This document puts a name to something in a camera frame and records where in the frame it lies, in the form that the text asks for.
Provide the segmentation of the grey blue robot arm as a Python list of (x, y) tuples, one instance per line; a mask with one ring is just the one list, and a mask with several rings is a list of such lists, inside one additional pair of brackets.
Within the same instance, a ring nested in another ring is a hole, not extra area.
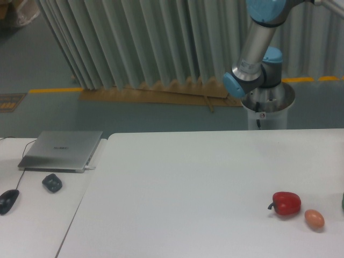
[(258, 87), (281, 81), (282, 56), (270, 47), (276, 29), (287, 19), (284, 36), (288, 75), (343, 76), (343, 1), (247, 1), (252, 22), (240, 56), (223, 84), (230, 95), (242, 98)]

